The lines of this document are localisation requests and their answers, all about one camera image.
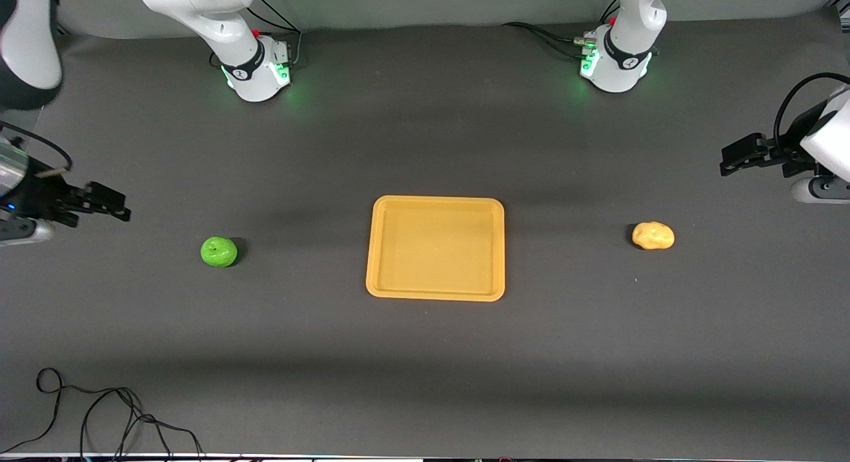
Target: yellow potato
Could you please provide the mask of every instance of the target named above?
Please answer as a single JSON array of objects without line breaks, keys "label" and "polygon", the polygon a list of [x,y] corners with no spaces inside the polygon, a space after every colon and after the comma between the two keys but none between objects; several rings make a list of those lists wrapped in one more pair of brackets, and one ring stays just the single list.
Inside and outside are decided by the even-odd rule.
[{"label": "yellow potato", "polygon": [[676,241],[670,226],[658,221],[644,221],[635,226],[632,242],[644,250],[666,250]]}]

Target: gray table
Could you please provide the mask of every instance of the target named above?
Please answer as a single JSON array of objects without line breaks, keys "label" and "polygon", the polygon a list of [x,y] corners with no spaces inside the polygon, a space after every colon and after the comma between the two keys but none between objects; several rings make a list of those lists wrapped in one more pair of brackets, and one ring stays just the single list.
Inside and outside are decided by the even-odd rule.
[{"label": "gray table", "polygon": [[[43,428],[54,365],[135,388],[210,452],[846,460],[850,210],[717,170],[796,81],[847,72],[839,37],[834,9],[671,23],[615,96],[519,29],[318,32],[262,104],[200,39],[74,38],[37,131],[133,221],[4,248],[0,439]],[[371,205],[406,193],[503,202],[501,301],[368,295]],[[640,220],[677,245],[635,250]],[[234,268],[201,262],[215,234],[245,240]],[[28,450],[74,450],[90,402]],[[113,450],[124,411],[93,418]]]}]

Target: orange rectangular tray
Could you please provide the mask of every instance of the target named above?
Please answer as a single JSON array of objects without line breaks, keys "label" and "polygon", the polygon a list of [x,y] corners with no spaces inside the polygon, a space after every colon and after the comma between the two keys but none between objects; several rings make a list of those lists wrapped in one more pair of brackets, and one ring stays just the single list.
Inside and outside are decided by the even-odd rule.
[{"label": "orange rectangular tray", "polygon": [[505,211],[492,198],[381,196],[367,289],[380,298],[497,301],[505,292]]}]

